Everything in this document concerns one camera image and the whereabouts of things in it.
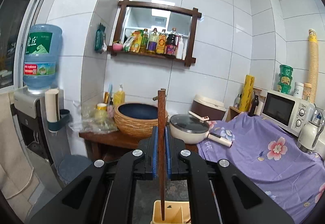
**green container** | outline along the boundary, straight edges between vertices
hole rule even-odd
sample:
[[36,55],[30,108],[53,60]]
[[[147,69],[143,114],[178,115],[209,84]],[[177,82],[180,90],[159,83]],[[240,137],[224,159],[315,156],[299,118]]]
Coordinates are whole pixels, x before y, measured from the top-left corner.
[[291,86],[292,77],[279,74],[279,82]]
[[280,74],[291,77],[294,69],[287,65],[280,65]]
[[288,94],[290,92],[291,86],[279,82],[277,84],[277,90],[281,93]]

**white handle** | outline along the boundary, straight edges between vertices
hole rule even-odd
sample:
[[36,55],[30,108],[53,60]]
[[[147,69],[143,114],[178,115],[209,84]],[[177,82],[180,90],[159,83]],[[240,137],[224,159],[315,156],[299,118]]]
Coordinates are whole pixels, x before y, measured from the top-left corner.
[[209,117],[208,117],[208,116],[201,117],[201,116],[195,114],[194,112],[192,112],[192,111],[190,111],[190,110],[189,110],[188,112],[189,112],[189,114],[191,114],[191,115],[193,115],[194,117],[198,118],[200,121],[206,121],[206,120],[209,120]]
[[222,137],[216,137],[216,136],[213,136],[211,134],[208,135],[208,139],[211,140],[211,141],[215,141],[217,143],[220,143],[224,146],[227,146],[227,147],[231,147],[232,146],[232,141],[229,141],[225,138],[222,138]]

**glass lid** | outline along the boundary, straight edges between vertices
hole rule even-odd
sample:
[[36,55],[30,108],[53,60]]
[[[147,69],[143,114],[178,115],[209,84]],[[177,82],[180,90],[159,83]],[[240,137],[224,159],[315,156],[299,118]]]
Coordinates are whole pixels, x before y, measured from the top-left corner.
[[209,130],[209,124],[206,121],[202,122],[192,115],[173,115],[170,117],[169,122],[176,128],[186,132],[205,133]]

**microwave oven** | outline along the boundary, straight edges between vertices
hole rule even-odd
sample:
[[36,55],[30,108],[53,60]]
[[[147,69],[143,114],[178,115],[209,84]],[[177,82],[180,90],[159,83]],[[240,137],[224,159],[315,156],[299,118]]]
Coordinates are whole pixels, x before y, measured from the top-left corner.
[[314,104],[306,100],[269,90],[261,116],[298,137],[305,123],[313,117],[315,109]]

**white cable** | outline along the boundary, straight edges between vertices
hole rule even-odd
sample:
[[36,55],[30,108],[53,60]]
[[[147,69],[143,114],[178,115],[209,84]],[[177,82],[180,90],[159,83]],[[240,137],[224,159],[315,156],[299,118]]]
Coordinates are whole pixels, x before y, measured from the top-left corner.
[[20,191],[18,191],[16,194],[14,194],[14,195],[12,195],[12,196],[6,198],[7,200],[13,198],[14,196],[17,196],[18,194],[20,194],[21,192],[23,192],[23,191],[26,189],[26,187],[28,187],[28,185],[29,185],[30,182],[31,182],[31,177],[33,176],[33,172],[34,172],[34,167],[33,167],[33,169],[31,170],[30,178],[29,178],[27,184],[26,184],[26,185],[25,185],[25,186],[24,186]]

